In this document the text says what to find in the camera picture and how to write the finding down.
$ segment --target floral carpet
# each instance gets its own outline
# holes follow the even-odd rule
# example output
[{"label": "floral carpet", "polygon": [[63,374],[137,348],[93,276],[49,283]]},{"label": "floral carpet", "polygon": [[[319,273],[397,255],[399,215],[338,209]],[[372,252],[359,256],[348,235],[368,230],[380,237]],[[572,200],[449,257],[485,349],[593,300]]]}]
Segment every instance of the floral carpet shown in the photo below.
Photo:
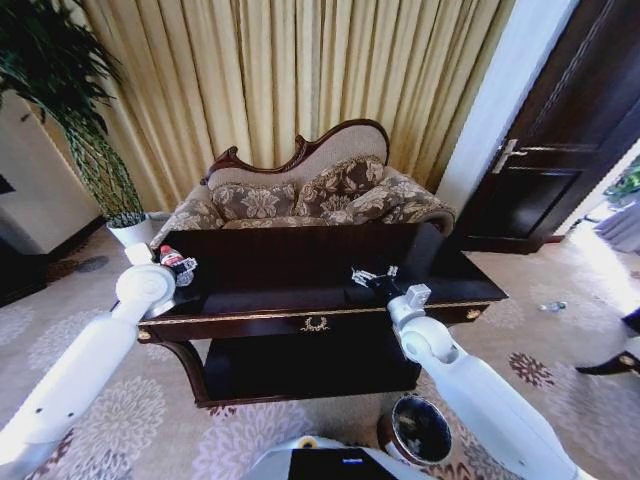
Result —
[{"label": "floral carpet", "polygon": [[[472,253],[510,295],[452,328],[551,422],[569,455],[601,479],[640,478],[640,379],[593,377],[574,366],[618,353],[619,318],[640,305],[640,257],[609,250],[587,228],[534,255]],[[0,309],[0,425],[79,331],[114,301],[127,267],[106,230],[54,269],[43,291]],[[567,309],[538,305],[562,300]],[[197,344],[206,353],[206,342]],[[428,469],[443,480],[512,479],[442,403],[426,375],[417,391],[441,408],[452,454]],[[34,479],[236,479],[261,453],[306,433],[377,448],[378,418],[401,392],[197,409],[176,358],[136,345],[90,411]]]}]

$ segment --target white wall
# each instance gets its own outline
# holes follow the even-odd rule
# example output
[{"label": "white wall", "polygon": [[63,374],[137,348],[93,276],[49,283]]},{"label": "white wall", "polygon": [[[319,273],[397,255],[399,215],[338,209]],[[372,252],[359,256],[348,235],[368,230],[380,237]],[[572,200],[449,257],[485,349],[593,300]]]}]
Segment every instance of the white wall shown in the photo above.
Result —
[{"label": "white wall", "polygon": [[516,0],[436,195],[461,212],[578,0]]},{"label": "white wall", "polygon": [[0,110],[0,173],[16,190],[0,195],[0,236],[22,253],[48,253],[100,211],[27,104],[5,95]]}]

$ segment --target door handle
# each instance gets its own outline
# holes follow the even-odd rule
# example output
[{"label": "door handle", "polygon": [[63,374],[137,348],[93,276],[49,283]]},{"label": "door handle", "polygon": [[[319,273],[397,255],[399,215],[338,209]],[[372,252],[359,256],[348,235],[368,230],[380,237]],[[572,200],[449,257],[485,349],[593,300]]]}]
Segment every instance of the door handle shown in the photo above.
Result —
[{"label": "door handle", "polygon": [[509,160],[509,157],[524,157],[529,153],[515,150],[517,144],[517,138],[512,138],[507,141],[507,145],[502,151],[502,155],[500,155],[500,158],[496,162],[496,165],[495,167],[493,167],[491,173],[500,173],[504,168],[504,164],[507,163],[507,160]]}]

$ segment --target brass drawer handle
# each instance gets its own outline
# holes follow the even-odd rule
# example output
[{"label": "brass drawer handle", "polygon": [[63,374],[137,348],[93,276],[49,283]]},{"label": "brass drawer handle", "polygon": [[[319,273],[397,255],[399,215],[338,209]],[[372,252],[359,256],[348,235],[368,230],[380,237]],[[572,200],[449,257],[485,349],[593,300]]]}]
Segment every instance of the brass drawer handle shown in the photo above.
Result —
[{"label": "brass drawer handle", "polygon": [[313,325],[311,322],[313,321],[313,317],[309,317],[304,321],[304,327],[300,329],[301,332],[320,332],[322,330],[329,330],[327,326],[327,317],[320,317],[320,323],[318,325]]}]

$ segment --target door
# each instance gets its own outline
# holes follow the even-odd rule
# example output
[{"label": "door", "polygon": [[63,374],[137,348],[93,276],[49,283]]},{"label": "door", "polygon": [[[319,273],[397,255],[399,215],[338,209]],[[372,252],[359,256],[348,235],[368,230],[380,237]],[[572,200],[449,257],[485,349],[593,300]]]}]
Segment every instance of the door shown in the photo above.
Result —
[{"label": "door", "polygon": [[578,5],[460,217],[463,249],[537,251],[640,137],[639,26],[640,1]]}]

